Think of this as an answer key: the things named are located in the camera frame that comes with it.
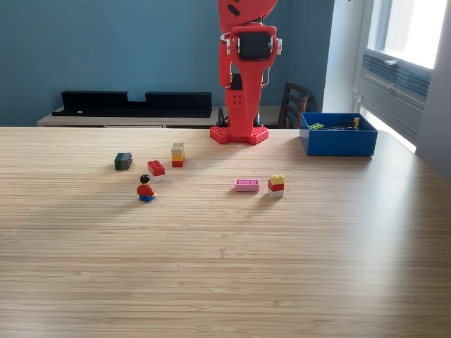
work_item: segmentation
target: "red lego brick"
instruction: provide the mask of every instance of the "red lego brick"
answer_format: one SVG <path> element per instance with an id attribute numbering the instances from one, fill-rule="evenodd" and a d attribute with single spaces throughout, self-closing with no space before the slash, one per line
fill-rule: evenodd
<path id="1" fill-rule="evenodd" d="M 227 144 L 231 141 L 230 128 L 214 126 L 210 129 L 210 137 L 220 144 Z"/>
<path id="2" fill-rule="evenodd" d="M 165 174 L 164 167 L 158 161 L 147 162 L 147 167 L 153 176 L 161 176 Z"/>
<path id="3" fill-rule="evenodd" d="M 252 130 L 252 136 L 249 138 L 249 143 L 257 145 L 258 143 L 263 142 L 268 137 L 269 137 L 268 128 L 254 127 L 254 129 Z"/>
<path id="4" fill-rule="evenodd" d="M 280 192 L 282 190 L 285 190 L 284 184 L 272 184 L 271 180 L 268 181 L 268 188 L 271 189 L 272 192 Z"/>
<path id="5" fill-rule="evenodd" d="M 172 161 L 173 168 L 183 168 L 183 162 Z"/>

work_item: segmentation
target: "blue plastic bin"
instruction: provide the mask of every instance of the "blue plastic bin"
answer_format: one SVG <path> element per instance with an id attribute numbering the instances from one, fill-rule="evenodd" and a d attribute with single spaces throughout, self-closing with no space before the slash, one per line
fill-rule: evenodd
<path id="1" fill-rule="evenodd" d="M 325 127 L 348 125 L 360 118 L 359 130 L 310 130 L 321 123 Z M 301 118 L 301 141 L 311 156 L 373 156 L 378 131 L 357 113 L 303 113 Z"/>

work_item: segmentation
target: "yellow lego brick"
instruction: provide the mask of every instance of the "yellow lego brick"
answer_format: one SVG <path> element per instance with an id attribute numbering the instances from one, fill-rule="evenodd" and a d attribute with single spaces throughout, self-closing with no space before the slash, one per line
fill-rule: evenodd
<path id="1" fill-rule="evenodd" d="M 183 162 L 184 159 L 183 155 L 172 155 L 172 161 L 174 162 Z"/>
<path id="2" fill-rule="evenodd" d="M 172 149 L 172 156 L 185 156 L 185 152 L 181 149 Z"/>
<path id="3" fill-rule="evenodd" d="M 284 175 L 272 175 L 271 176 L 271 184 L 285 184 L 285 176 Z"/>
<path id="4" fill-rule="evenodd" d="M 171 153 L 172 156 L 185 156 L 185 145 L 183 143 L 174 143 Z"/>

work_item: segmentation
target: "green lego piece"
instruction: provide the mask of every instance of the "green lego piece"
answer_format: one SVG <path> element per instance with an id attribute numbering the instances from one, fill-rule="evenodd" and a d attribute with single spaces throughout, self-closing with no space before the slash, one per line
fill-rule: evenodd
<path id="1" fill-rule="evenodd" d="M 125 153 L 124 156 L 121 159 L 121 167 L 122 170 L 128 170 L 130 169 L 130 166 L 133 163 L 132 154 L 131 153 Z"/>
<path id="2" fill-rule="evenodd" d="M 114 168 L 116 170 L 122 170 L 122 163 L 121 163 L 122 157 L 124 157 L 124 153 L 118 153 L 118 155 L 114 159 Z"/>
<path id="3" fill-rule="evenodd" d="M 310 126 L 310 130 L 324 130 L 324 125 L 315 123 L 314 125 Z"/>

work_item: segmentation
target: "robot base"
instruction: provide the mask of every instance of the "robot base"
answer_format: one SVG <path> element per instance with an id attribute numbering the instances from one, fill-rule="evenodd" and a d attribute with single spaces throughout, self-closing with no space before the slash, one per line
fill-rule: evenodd
<path id="1" fill-rule="evenodd" d="M 232 137 L 229 127 L 215 126 L 210 129 L 210 137 L 220 144 L 237 142 L 256 145 L 269 137 L 269 130 L 266 127 L 254 127 L 252 135 L 248 137 Z"/>

